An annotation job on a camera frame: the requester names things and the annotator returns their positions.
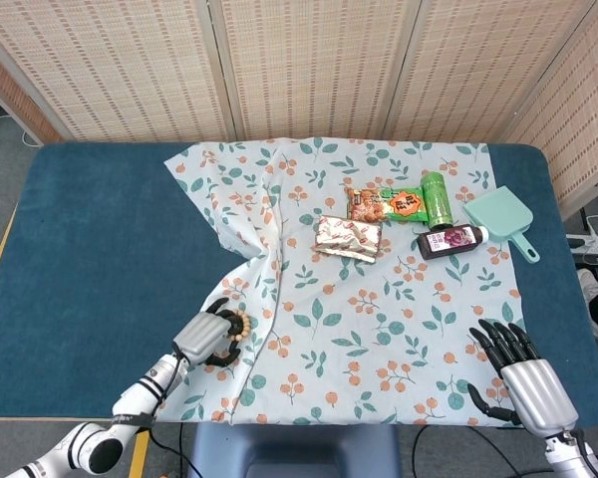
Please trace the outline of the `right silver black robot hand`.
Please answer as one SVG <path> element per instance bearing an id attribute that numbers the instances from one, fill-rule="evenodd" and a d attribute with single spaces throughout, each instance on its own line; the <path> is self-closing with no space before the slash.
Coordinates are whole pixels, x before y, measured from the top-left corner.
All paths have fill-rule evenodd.
<path id="1" fill-rule="evenodd" d="M 521 425 L 532 435 L 548 438 L 576 427 L 579 415 L 550 362 L 542 358 L 521 327 L 480 320 L 469 330 L 480 344 L 513 407 L 489 405 L 472 384 L 472 403 L 484 415 Z"/>

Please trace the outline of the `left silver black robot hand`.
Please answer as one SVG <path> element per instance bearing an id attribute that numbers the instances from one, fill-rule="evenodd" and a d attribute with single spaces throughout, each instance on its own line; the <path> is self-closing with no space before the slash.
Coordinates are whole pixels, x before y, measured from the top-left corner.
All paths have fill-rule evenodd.
<path id="1" fill-rule="evenodd" d="M 241 353 L 238 336 L 244 332 L 244 319 L 226 309 L 227 298 L 219 298 L 194 316 L 172 340 L 173 354 L 190 365 L 228 367 Z"/>

